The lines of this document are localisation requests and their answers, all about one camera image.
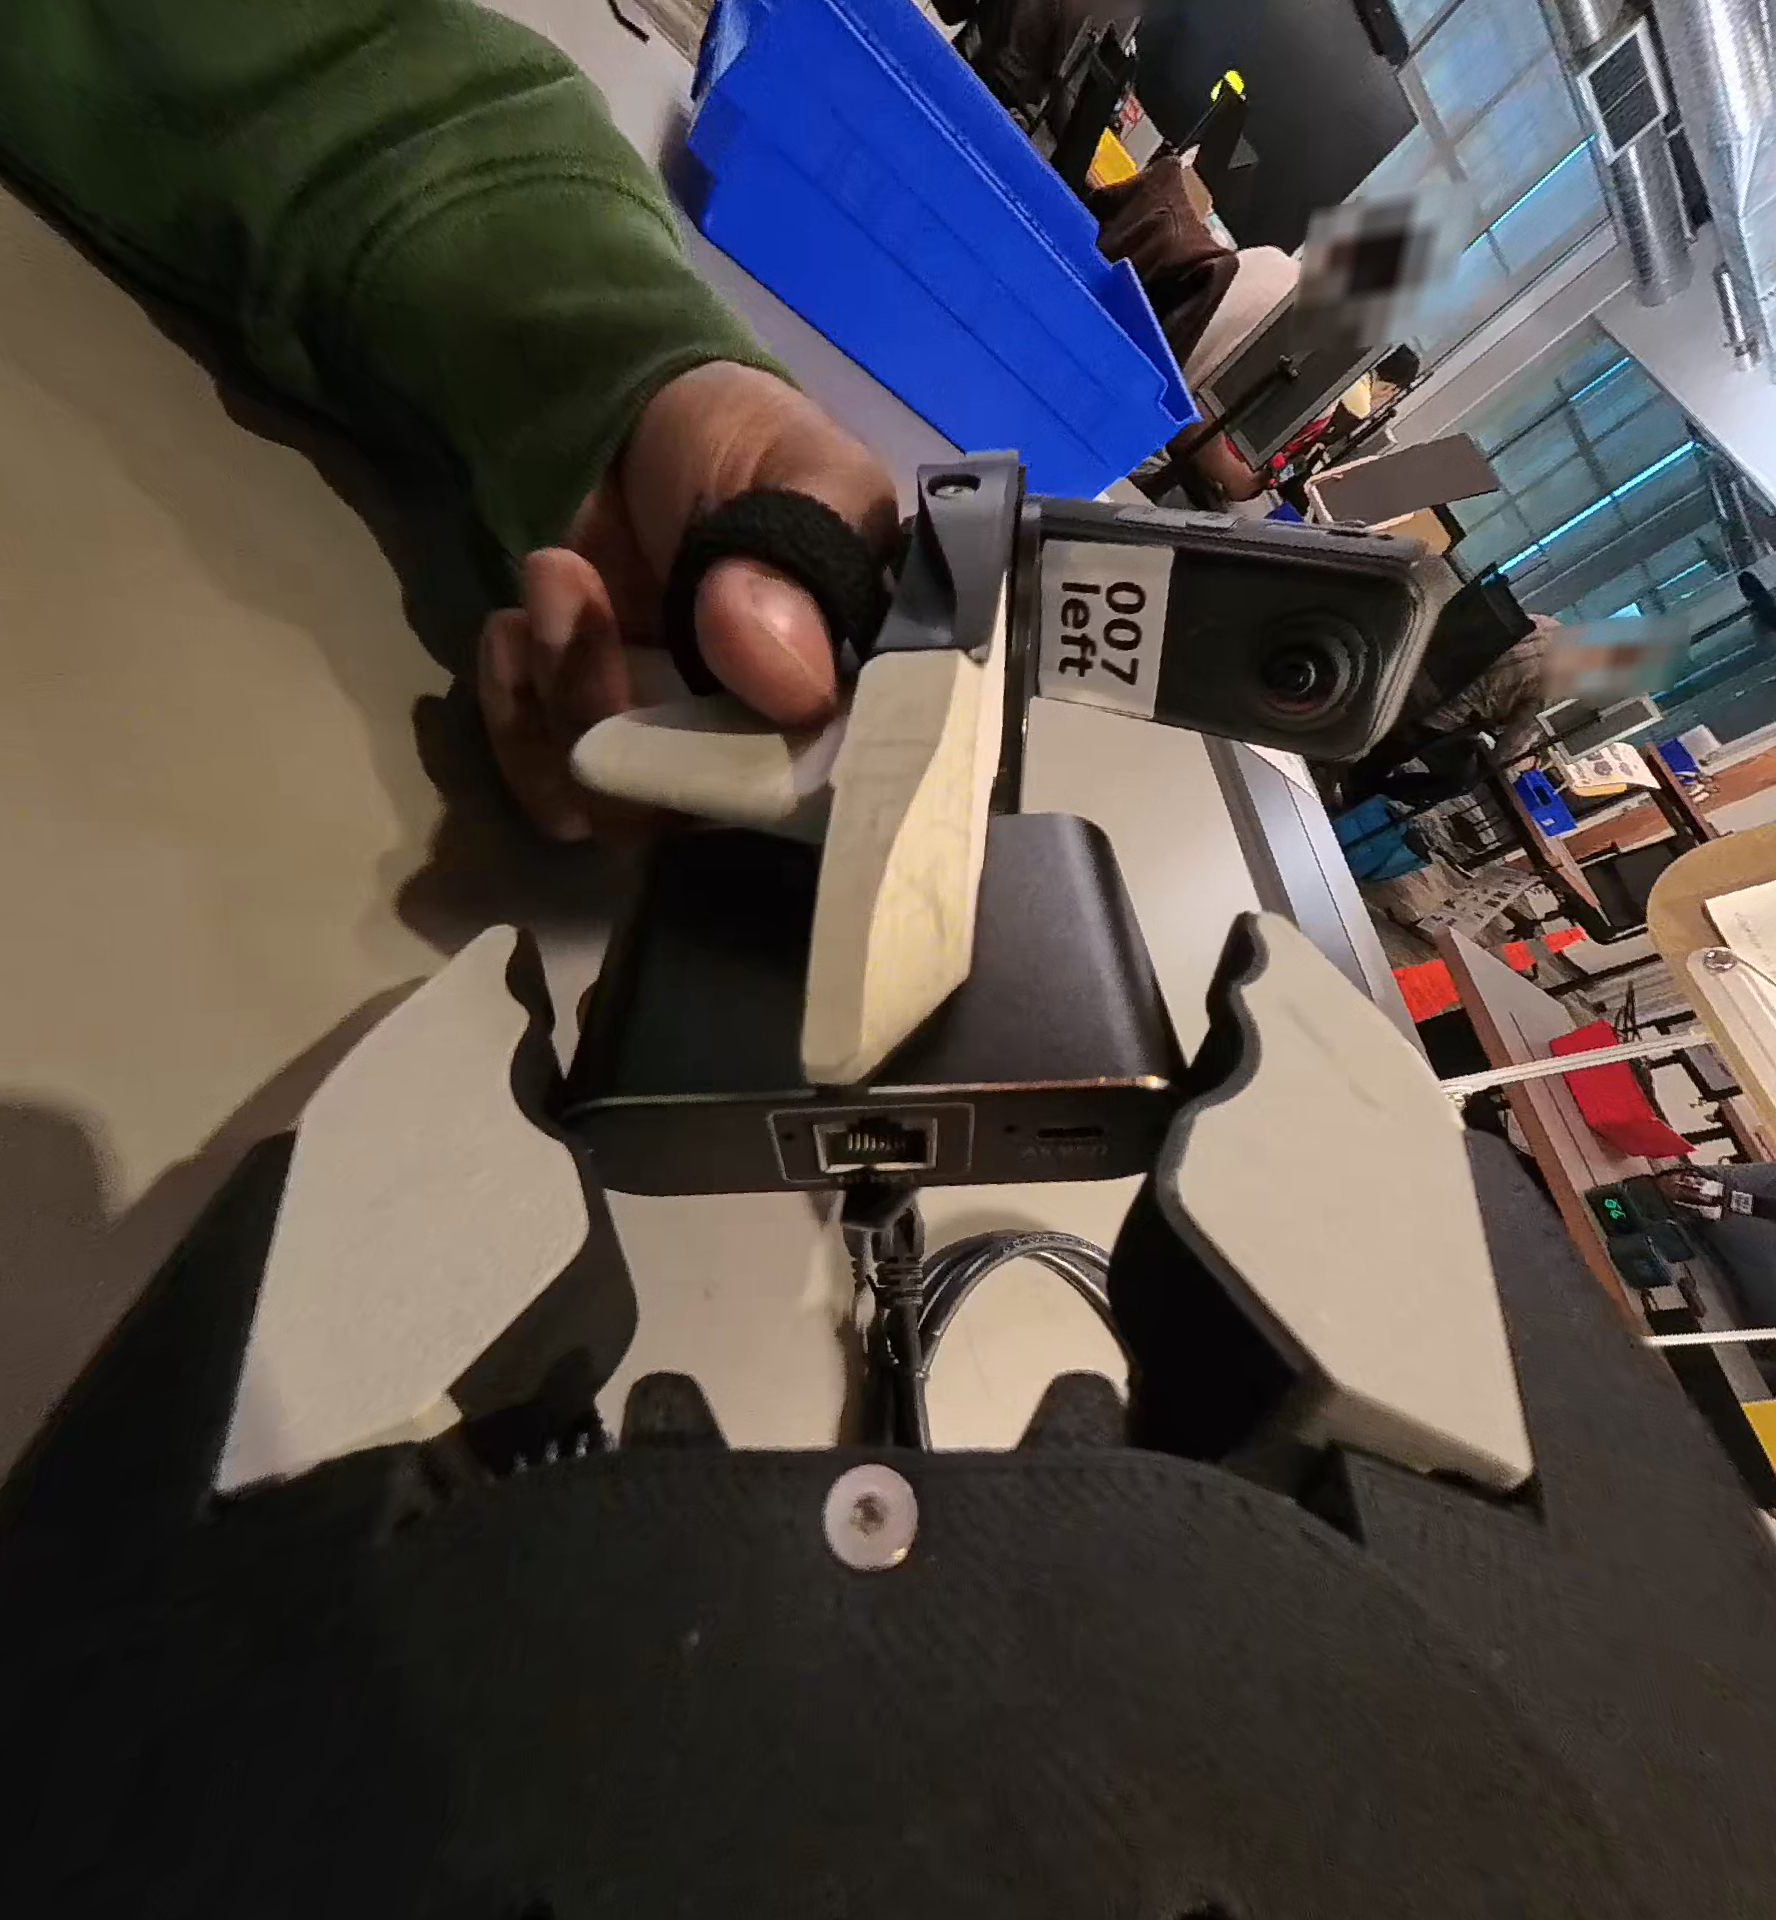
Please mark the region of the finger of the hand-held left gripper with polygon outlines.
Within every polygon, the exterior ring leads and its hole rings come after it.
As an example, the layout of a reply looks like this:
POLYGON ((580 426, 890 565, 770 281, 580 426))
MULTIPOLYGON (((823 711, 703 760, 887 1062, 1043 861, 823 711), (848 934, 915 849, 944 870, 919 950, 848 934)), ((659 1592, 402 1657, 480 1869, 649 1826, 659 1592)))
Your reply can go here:
POLYGON ((807 1086, 867 1084, 965 983, 1002 709, 1002 643, 861 670, 809 924, 807 1086))

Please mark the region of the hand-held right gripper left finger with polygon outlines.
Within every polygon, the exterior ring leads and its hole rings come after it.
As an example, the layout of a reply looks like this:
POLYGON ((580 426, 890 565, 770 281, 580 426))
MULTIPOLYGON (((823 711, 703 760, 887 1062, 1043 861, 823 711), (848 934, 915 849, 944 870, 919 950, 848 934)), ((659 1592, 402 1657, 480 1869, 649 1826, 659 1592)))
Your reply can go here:
POLYGON ((213 1491, 598 1397, 635 1292, 584 1160, 547 1120, 554 1007, 492 927, 379 1017, 304 1102, 213 1491))

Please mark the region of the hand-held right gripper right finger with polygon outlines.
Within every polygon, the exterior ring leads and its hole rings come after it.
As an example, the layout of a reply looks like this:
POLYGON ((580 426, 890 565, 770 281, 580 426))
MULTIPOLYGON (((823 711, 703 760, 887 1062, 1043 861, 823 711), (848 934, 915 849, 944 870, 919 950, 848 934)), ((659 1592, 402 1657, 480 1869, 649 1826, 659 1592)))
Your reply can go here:
POLYGON ((1462 1126, 1286 917, 1229 927, 1114 1240, 1114 1326, 1141 1448, 1277 1478, 1354 1451, 1489 1494, 1530 1481, 1462 1126))

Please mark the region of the black network switch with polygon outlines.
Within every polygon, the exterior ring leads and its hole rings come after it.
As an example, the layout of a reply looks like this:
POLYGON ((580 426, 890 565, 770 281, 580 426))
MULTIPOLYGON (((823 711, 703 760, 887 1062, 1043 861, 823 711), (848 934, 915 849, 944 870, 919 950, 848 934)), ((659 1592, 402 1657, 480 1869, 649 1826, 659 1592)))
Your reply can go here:
POLYGON ((1138 1177, 1188 1072, 1107 835, 989 824, 965 983, 854 1089, 801 1068, 819 849, 659 845, 610 939, 554 1113, 630 1197, 1138 1177))

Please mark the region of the person's left forearm green sleeve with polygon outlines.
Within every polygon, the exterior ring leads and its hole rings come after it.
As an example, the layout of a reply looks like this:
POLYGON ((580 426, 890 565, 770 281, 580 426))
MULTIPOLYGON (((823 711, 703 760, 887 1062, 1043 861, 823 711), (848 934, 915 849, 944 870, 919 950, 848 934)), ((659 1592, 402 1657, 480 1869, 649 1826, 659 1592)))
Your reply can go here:
POLYGON ((671 381, 782 376, 598 89, 478 4, 0 4, 0 177, 512 559, 671 381))

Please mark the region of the person's left hand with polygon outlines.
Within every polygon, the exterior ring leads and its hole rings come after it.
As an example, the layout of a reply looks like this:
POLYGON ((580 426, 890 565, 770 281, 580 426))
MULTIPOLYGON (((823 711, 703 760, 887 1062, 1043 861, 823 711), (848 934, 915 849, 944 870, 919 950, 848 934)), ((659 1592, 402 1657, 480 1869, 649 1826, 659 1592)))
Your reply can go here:
POLYGON ((557 845, 630 834, 644 814, 584 794, 570 771, 594 726, 681 694, 661 652, 666 565, 684 528, 743 491, 821 501, 890 557, 891 476, 826 413, 770 372, 706 364, 638 415, 564 533, 516 568, 516 599, 475 652, 475 696, 496 774, 557 845))

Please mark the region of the red storage bin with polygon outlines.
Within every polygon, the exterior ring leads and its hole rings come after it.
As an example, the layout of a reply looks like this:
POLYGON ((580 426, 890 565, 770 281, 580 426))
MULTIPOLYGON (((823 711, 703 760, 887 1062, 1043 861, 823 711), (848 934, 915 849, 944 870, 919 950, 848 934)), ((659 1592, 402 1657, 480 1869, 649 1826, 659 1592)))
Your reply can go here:
POLYGON ((1633 1062, 1581 1066, 1543 1081, 1540 1102, 1550 1123, 1596 1160, 1675 1166, 1689 1160, 1684 1139, 1653 1105, 1633 1062))

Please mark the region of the black timer green display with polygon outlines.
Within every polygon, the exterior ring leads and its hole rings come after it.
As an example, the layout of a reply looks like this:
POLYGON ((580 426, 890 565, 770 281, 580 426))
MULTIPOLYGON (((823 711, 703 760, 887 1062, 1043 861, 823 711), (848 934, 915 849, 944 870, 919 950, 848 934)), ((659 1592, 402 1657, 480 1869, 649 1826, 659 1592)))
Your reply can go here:
POLYGON ((1581 1201, 1623 1285, 1633 1292, 1681 1285, 1694 1241, 1653 1177, 1589 1187, 1581 1201))

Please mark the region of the blue storage bin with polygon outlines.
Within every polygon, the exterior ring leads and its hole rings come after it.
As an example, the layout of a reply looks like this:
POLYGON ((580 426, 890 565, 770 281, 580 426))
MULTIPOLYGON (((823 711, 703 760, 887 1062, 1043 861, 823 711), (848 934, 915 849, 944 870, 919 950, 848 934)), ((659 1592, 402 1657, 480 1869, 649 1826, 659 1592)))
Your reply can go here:
POLYGON ((959 453, 1093 498, 1196 422, 1125 263, 909 4, 716 4, 681 203, 959 453))

